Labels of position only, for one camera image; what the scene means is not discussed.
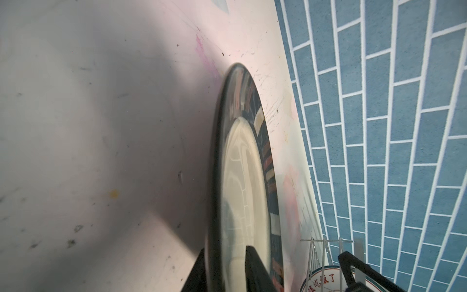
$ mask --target blue tile wall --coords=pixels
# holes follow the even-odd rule
[[[324,236],[407,291],[464,291],[467,2],[275,3]]]

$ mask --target white grout line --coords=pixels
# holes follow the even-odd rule
[[[332,126],[339,126],[342,125],[342,122],[337,122],[337,123],[332,123],[332,124],[326,124],[324,125],[325,127],[332,127]]]
[[[382,119],[387,119],[387,115],[381,115],[379,117],[372,117],[372,118],[367,118],[367,121],[374,121],[374,120],[382,120]]]
[[[466,41],[466,40],[467,40],[467,32],[466,32],[466,36],[464,37],[464,41]],[[446,249],[447,241],[449,240],[449,235],[450,235],[450,233],[451,233],[451,231],[452,231],[452,229],[454,227],[454,222],[455,222],[457,214],[459,212],[460,202],[461,202],[462,196],[463,196],[462,194],[464,193],[464,191],[466,189],[466,186],[467,186],[467,171],[466,171],[466,173],[464,175],[464,180],[462,181],[462,188],[461,188],[459,194],[457,195],[457,199],[456,199],[456,203],[454,204],[454,210],[453,210],[452,216],[449,216],[449,217],[451,217],[451,219],[449,220],[449,224],[447,225],[447,230],[446,230],[446,233],[444,235],[443,242],[441,244],[441,249],[439,250],[438,257],[436,259],[436,263],[435,263],[435,266],[434,266],[434,272],[433,272],[432,276],[430,277],[430,281],[428,282],[428,287],[431,287],[431,285],[432,285],[432,281],[434,280],[434,277],[435,277],[436,271],[438,270],[440,261],[445,261],[445,262],[450,262],[450,263],[455,263],[456,264],[456,262],[453,262],[453,261],[443,260],[443,259],[441,259],[441,257],[443,256],[443,253],[444,253],[444,251]]]
[[[453,140],[453,139],[466,139],[467,135],[455,135],[455,136],[449,136],[447,139],[448,140]]]
[[[437,163],[414,163],[413,166],[436,166]]]
[[[466,257],[467,257],[467,248],[465,249],[464,254],[460,258],[459,265],[457,266],[457,269],[454,272],[453,278],[449,282],[449,286],[447,287],[446,292],[449,292],[451,290],[451,288],[453,287],[454,281],[456,280],[456,277],[463,277],[463,276],[459,275],[459,271],[461,270],[462,266],[464,265]]]
[[[418,81],[420,81],[420,77],[414,77],[414,78],[394,82],[394,86],[400,86],[400,85],[409,84],[409,83],[418,82]]]
[[[413,252],[408,252],[408,251],[401,251],[402,253],[405,253],[405,254],[409,254],[409,255],[413,255],[413,256],[416,256],[417,254],[416,253],[413,253]]]
[[[353,20],[353,21],[351,21],[351,22],[348,22],[348,23],[346,23],[346,24],[344,24],[344,25],[342,25],[342,26],[339,26],[339,27],[337,28],[337,31],[343,31],[343,30],[345,30],[346,28],[349,28],[349,27],[354,26],[354,25],[359,24],[359,23],[360,23],[360,17],[357,18],[357,19],[355,19],[355,20]]]
[[[435,37],[438,37],[438,36],[444,36],[444,35],[447,35],[447,34],[450,34],[450,33],[454,32],[454,31],[461,30],[461,29],[464,29],[464,28],[467,28],[467,22],[464,22],[464,23],[461,23],[461,24],[458,24],[458,25],[451,26],[450,28],[446,28],[446,29],[437,31],[437,32],[432,34],[432,38],[435,38]]]
[[[311,150],[310,134],[309,134],[309,130],[308,130],[308,124],[306,122],[305,109],[304,109],[304,106],[303,106],[303,97],[302,97],[302,90],[300,88],[300,79],[298,78],[297,63],[295,62],[295,54],[294,54],[294,51],[292,49],[292,38],[290,36],[290,27],[289,27],[289,21],[287,19],[287,11],[285,10],[284,0],[280,0],[280,2],[281,2],[281,9],[282,9],[283,18],[284,18],[285,31],[286,31],[286,35],[287,35],[287,43],[289,44],[290,58],[292,60],[292,67],[293,67],[294,75],[295,75],[296,81],[297,81],[298,99],[300,100],[300,106],[301,106],[301,109],[302,109],[303,122],[305,124],[305,133],[306,133],[306,140],[307,140],[307,143],[308,143],[308,150],[310,152],[311,162],[312,162],[313,165],[315,165],[313,152]],[[318,176],[316,174],[316,167],[313,167],[313,175],[315,176],[315,181],[318,181]],[[318,192],[318,198],[319,198],[321,213],[324,213],[323,212],[323,201],[321,199],[321,192],[320,192],[320,189],[319,189],[319,184],[316,184],[316,189],[317,189],[317,192]],[[322,217],[323,217],[323,224],[324,224],[324,227],[325,227],[324,231],[325,231],[325,233],[327,235],[328,232],[327,232],[326,218],[325,218],[324,215]]]
[[[318,104],[318,101],[311,101],[311,102],[304,103],[303,106],[307,107],[307,106],[312,106],[312,105],[317,105],[317,104]]]
[[[453,186],[453,185],[438,185],[438,189],[460,189],[460,186]]]
[[[366,56],[366,59],[368,60],[368,59],[376,58],[376,57],[385,55],[385,54],[390,53],[390,52],[391,52],[391,48],[385,49],[385,50],[381,50],[381,51],[379,51],[379,52],[376,52],[376,53],[367,55],[367,56]]]
[[[441,247],[441,245],[439,245],[439,244],[432,244],[432,243],[426,243],[426,242],[424,242],[424,243],[422,243],[421,245],[423,245],[423,244],[424,244],[424,245],[430,245],[430,246],[436,246],[437,248],[440,248],[440,247]]]
[[[331,68],[327,68],[327,69],[324,69],[324,70],[321,70],[321,71],[318,71],[318,75],[326,74],[326,73],[334,71],[334,70],[336,70],[336,66],[331,67]]]
[[[451,215],[447,215],[447,214],[438,214],[438,213],[430,213],[430,215],[433,215],[433,216],[441,216],[441,217],[451,217]]]
[[[430,217],[430,212],[431,212],[431,208],[432,208],[432,205],[433,205],[434,195],[435,195],[435,192],[436,192],[436,185],[438,183],[439,173],[441,172],[441,165],[443,163],[444,153],[445,153],[445,150],[446,150],[447,138],[449,136],[449,130],[451,129],[451,125],[453,123],[454,111],[455,111],[455,108],[456,108],[457,98],[458,98],[458,95],[459,95],[460,84],[462,82],[462,73],[463,73],[462,68],[464,67],[464,64],[466,62],[466,57],[467,57],[467,30],[464,32],[464,41],[462,43],[462,49],[461,49],[461,53],[460,53],[459,63],[457,65],[456,78],[454,79],[453,92],[451,94],[451,100],[450,100],[449,109],[448,109],[448,112],[447,112],[446,126],[445,126],[444,133],[443,133],[441,148],[439,149],[439,155],[438,155],[438,160],[437,160],[438,165],[436,166],[435,175],[434,175],[434,178],[433,178],[433,184],[432,184],[432,188],[431,188],[431,191],[430,191],[430,197],[428,199],[428,205],[426,207],[425,220],[423,222],[423,230],[422,230],[422,234],[420,235],[420,241],[421,242],[424,240],[425,234],[426,234],[426,228],[427,228],[427,225],[428,225],[428,218]],[[462,182],[462,189],[463,190],[465,190],[466,185],[467,185],[467,172],[464,175],[464,181]],[[441,256],[442,256],[442,254],[444,252],[444,249],[446,248],[449,233],[451,232],[451,230],[452,230],[452,228],[454,226],[454,220],[455,220],[455,217],[457,215],[457,212],[459,210],[459,205],[460,205],[460,198],[459,197],[460,197],[460,195],[458,195],[458,197],[457,197],[457,201],[456,201],[457,205],[454,206],[453,216],[451,217],[451,219],[449,221],[447,231],[446,231],[446,234],[445,234],[444,239],[443,239],[443,243],[441,244],[441,250],[439,251],[439,254],[438,254],[438,259],[437,259],[436,264],[435,264],[434,272],[433,272],[433,274],[432,274],[432,276],[430,278],[430,282],[428,283],[428,287],[427,287],[428,290],[430,289],[431,284],[433,282],[434,275],[436,274],[436,270],[438,268],[439,260],[441,259]],[[419,256],[418,256],[418,258],[415,259],[416,263],[418,263],[418,261],[419,261]]]
[[[397,141],[391,141],[391,144],[400,144],[400,143],[412,143],[413,139],[408,139],[408,140],[397,140]]]
[[[304,43],[301,43],[295,47],[293,47],[293,51],[295,52],[296,50],[302,49],[310,44],[310,41],[306,41]]]
[[[381,268],[380,274],[382,274],[382,260],[384,251],[384,233],[386,229],[386,212],[391,209],[387,209],[388,203],[388,180],[389,180],[389,149],[391,141],[391,122],[392,122],[392,100],[394,96],[394,72],[396,67],[396,40],[397,40],[397,6],[396,0],[393,3],[393,17],[391,23],[391,47],[389,56],[389,92],[388,92],[388,119],[386,121],[386,157],[385,157],[385,168],[384,168],[384,190],[383,190],[383,210],[382,210],[382,224],[381,224],[381,253],[380,261]]]
[[[346,98],[346,97],[351,97],[351,96],[359,95],[359,94],[361,94],[361,92],[362,92],[362,91],[359,90],[359,91],[356,91],[356,92],[343,94],[343,95],[342,95],[342,98]]]
[[[424,108],[422,109],[422,113],[430,113],[430,112],[437,112],[449,109],[450,106],[442,106],[442,107],[432,107],[432,108]]]
[[[455,262],[455,261],[449,261],[449,260],[444,260],[444,259],[441,259],[443,262],[448,262],[448,263],[453,263],[453,264],[459,264],[459,262]]]

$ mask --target dark spot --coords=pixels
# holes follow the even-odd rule
[[[74,240],[74,239],[69,239],[69,240],[67,241],[67,243],[68,243],[68,247],[67,247],[67,248],[69,249],[69,248],[72,248],[73,246],[76,245],[76,240]]]
[[[77,233],[78,231],[80,231],[81,229],[83,229],[83,227],[84,227],[83,225],[76,225],[76,226],[75,226],[75,229],[74,229],[74,230],[75,230],[75,233]]]
[[[129,95],[130,95],[129,93],[122,93],[119,96],[117,96],[117,98],[127,97]]]

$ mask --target pink stain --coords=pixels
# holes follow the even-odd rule
[[[208,57],[206,56],[203,43],[198,35],[196,35],[196,52],[203,62],[204,68],[209,71],[211,76],[214,79],[220,79],[220,74],[219,71],[217,71],[216,64],[214,63],[214,60],[209,61]]]

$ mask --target blue tile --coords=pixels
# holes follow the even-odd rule
[[[355,206],[365,206],[365,186],[349,185],[350,203]]]
[[[384,167],[368,167],[368,220],[382,221]]]
[[[319,105],[305,107],[305,117],[308,123],[308,132],[310,133],[310,143],[312,147],[323,147],[324,136],[321,126],[321,115]]]
[[[337,215],[349,217],[346,170],[344,167],[332,167],[334,198],[336,199]]]
[[[339,93],[337,91],[337,71],[318,77],[323,104],[324,124],[340,122]]]
[[[380,259],[381,259],[381,248],[377,248],[374,246],[368,246],[368,263],[379,266]]]
[[[413,137],[419,82],[394,87],[392,100],[391,141]]]
[[[317,101],[315,72],[313,71],[313,60],[311,59],[310,46],[295,51],[295,62],[297,64],[298,80],[302,90],[303,103]]]
[[[331,2],[310,0],[310,7],[316,62],[320,71],[336,65]]]
[[[329,233],[328,235],[329,235],[330,240],[336,240],[336,239],[339,238],[338,233],[337,233],[337,228],[328,226],[327,232]]]
[[[399,237],[401,234],[402,212],[386,211],[384,235]]]
[[[367,60],[367,117],[388,114],[389,54]]]
[[[420,76],[429,4],[412,0],[399,6],[395,82]]]
[[[321,230],[323,231],[323,234],[326,234],[326,228],[324,226],[323,215],[319,215],[319,223],[321,223]]]
[[[382,224],[368,222],[368,244],[381,246]]]
[[[423,244],[422,250],[420,251],[420,258],[418,259],[418,265],[425,268],[433,269],[438,254],[439,247]]]
[[[347,168],[349,183],[364,183],[363,146],[347,147]]]
[[[287,65],[289,67],[290,79],[295,79],[295,74],[292,66],[292,58],[290,57],[289,41],[287,40],[287,32],[285,31],[284,16],[282,13],[282,7],[280,0],[274,0],[276,4],[277,19],[279,21],[279,28],[281,29],[282,45],[284,45],[285,58],[287,59]]]
[[[447,285],[439,282],[432,282],[429,292],[446,292]]]
[[[318,183],[319,192],[323,202],[333,203],[333,194],[331,193],[331,184]]]
[[[456,269],[457,264],[440,261],[434,279],[439,282],[449,283]]]
[[[436,189],[432,213],[451,215],[458,195],[456,189]]]
[[[354,230],[365,232],[365,209],[352,207],[352,226]]]
[[[462,201],[460,201],[459,212],[454,221],[453,232],[467,234],[467,194],[464,191]]]
[[[303,144],[305,146],[306,161],[308,162],[308,165],[313,165],[313,163],[311,162],[310,148],[308,147],[308,140],[306,139],[305,130],[302,130],[302,139],[303,139]]]
[[[454,110],[453,122],[449,135],[467,134],[467,74],[462,75],[462,83],[457,96],[456,109]]]
[[[342,93],[361,90],[360,24],[338,33]]]
[[[414,166],[407,206],[406,226],[422,227],[432,188],[435,166]]]
[[[350,235],[350,220],[345,219],[345,218],[337,218],[337,220],[339,222],[339,234],[340,234],[340,236],[343,239],[351,240],[352,236]]]
[[[432,40],[422,108],[449,105],[464,33],[462,29]]]
[[[285,1],[284,4],[292,45],[295,47],[310,39],[306,24],[305,6],[303,1]]]
[[[342,26],[360,17],[359,0],[336,0],[337,26]]]
[[[402,240],[402,250],[417,253],[421,234],[422,231],[419,229],[405,228],[404,238]]]
[[[341,126],[326,127],[326,137],[331,165],[343,165],[344,145]]]
[[[386,119],[367,121],[367,162],[385,164]]]
[[[385,277],[394,278],[395,272],[396,272],[396,262],[383,259],[382,275]]]
[[[391,47],[392,2],[365,1],[367,55]]]
[[[343,99],[347,144],[363,143],[361,94]]]
[[[418,130],[415,163],[435,163],[443,138],[447,110],[423,113]]]
[[[389,146],[388,183],[404,185],[409,174],[412,143],[398,143]]]
[[[467,236],[451,234],[446,243],[442,259],[458,262],[467,247]]]
[[[466,278],[456,277],[450,291],[451,292],[464,292],[466,286],[467,286]]]
[[[441,245],[450,219],[450,217],[430,215],[423,242]]]
[[[459,276],[467,277],[467,261],[464,261],[462,267],[460,268]]]
[[[391,260],[397,259],[397,250],[399,249],[399,240],[392,238],[384,238],[384,258]]]
[[[417,267],[415,270],[415,276],[413,277],[413,283],[420,286],[427,286],[432,276],[432,271]]]
[[[397,274],[397,280],[396,284],[401,287],[404,290],[409,289],[409,284],[410,284],[410,279],[412,278],[411,275],[403,274],[403,273],[398,273]]]
[[[318,181],[329,181],[329,171],[327,168],[326,150],[316,149],[312,150],[313,158],[315,161],[316,175]]]
[[[387,209],[403,210],[405,200],[404,186],[388,186],[388,195],[386,198]]]
[[[426,292],[426,288],[420,286],[412,286],[410,292]]]
[[[336,217],[334,215],[334,206],[331,204],[323,204],[324,218],[329,226],[336,226]]]
[[[448,140],[438,185],[461,186],[467,170],[467,139]]]
[[[295,98],[295,106],[297,107],[298,121],[300,122],[300,128],[305,128],[305,123],[303,121],[302,107],[300,105],[300,98],[298,97],[297,84],[292,84],[293,96]]]
[[[461,24],[467,19],[465,0],[443,0],[436,3],[433,32]]]
[[[401,253],[401,257],[399,259],[399,271],[411,274],[414,263],[415,263],[415,255]]]

